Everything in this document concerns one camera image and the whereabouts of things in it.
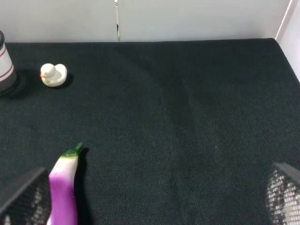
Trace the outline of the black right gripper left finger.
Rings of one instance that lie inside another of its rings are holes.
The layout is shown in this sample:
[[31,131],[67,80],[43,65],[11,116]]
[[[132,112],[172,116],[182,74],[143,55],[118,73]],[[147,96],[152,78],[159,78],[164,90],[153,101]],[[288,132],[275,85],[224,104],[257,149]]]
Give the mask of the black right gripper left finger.
[[38,167],[0,193],[2,225],[45,225],[52,209],[48,171]]

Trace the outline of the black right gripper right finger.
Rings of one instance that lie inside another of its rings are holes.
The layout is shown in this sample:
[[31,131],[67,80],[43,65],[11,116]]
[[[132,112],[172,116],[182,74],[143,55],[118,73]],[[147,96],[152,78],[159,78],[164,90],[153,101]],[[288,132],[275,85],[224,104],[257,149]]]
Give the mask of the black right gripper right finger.
[[272,225],[300,223],[300,171],[286,163],[274,163],[266,190],[266,209]]

